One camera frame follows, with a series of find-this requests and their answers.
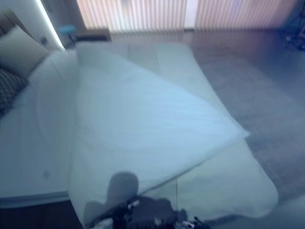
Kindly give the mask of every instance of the vertical blinds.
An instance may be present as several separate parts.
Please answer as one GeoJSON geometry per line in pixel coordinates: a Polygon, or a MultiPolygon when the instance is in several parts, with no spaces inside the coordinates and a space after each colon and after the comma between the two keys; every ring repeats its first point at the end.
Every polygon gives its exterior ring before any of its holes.
{"type": "Polygon", "coordinates": [[[298,0],[199,0],[195,28],[276,29],[298,0]]]}
{"type": "Polygon", "coordinates": [[[111,32],[276,29],[298,0],[77,0],[87,28],[111,32]],[[196,20],[193,25],[185,18],[196,20]]]}
{"type": "Polygon", "coordinates": [[[183,30],[187,0],[77,0],[87,28],[112,32],[183,30]]]}

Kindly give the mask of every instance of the wall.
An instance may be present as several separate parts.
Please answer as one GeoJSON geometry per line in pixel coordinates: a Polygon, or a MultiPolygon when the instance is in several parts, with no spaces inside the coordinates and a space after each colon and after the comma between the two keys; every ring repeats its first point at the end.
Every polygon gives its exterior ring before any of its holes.
{"type": "Polygon", "coordinates": [[[74,25],[78,31],[85,29],[76,0],[41,0],[41,2],[64,46],[70,40],[67,35],[58,32],[60,26],[74,25]]]}
{"type": "Polygon", "coordinates": [[[48,49],[60,49],[61,46],[49,29],[36,1],[0,0],[0,10],[11,9],[36,41],[40,42],[40,39],[45,37],[48,41],[46,44],[48,49]]]}

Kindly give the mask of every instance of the blue object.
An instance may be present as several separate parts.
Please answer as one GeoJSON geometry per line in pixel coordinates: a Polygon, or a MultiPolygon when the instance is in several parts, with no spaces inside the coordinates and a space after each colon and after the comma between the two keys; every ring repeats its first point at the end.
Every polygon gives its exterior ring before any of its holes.
{"type": "Polygon", "coordinates": [[[58,28],[58,32],[60,32],[61,34],[67,35],[67,34],[76,32],[76,28],[74,25],[63,25],[58,28]]]}

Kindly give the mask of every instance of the gray carpet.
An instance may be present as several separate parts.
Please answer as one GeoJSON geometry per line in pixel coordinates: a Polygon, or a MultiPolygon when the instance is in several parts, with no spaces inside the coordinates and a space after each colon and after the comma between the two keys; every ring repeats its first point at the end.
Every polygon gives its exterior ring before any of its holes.
{"type": "Polygon", "coordinates": [[[229,53],[194,49],[223,104],[251,133],[249,147],[277,187],[280,201],[305,194],[305,108],[250,63],[229,53]]]}

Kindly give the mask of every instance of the led light strip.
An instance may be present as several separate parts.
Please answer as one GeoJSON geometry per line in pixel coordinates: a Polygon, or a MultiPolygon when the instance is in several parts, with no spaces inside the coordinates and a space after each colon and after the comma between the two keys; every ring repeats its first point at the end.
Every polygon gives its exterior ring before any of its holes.
{"type": "Polygon", "coordinates": [[[51,33],[53,34],[53,37],[55,38],[55,41],[57,42],[57,44],[58,44],[58,46],[60,48],[64,49],[64,47],[63,47],[63,45],[62,45],[62,43],[61,43],[61,41],[60,41],[60,39],[59,39],[59,37],[58,37],[54,27],[53,27],[53,25],[52,25],[52,23],[51,23],[51,21],[49,19],[49,16],[48,16],[48,14],[47,14],[47,12],[46,12],[46,10],[45,10],[41,0],[36,0],[36,2],[37,2],[37,5],[38,5],[38,7],[39,7],[39,9],[40,9],[40,11],[41,11],[45,21],[48,24],[48,27],[49,27],[51,33]]]}

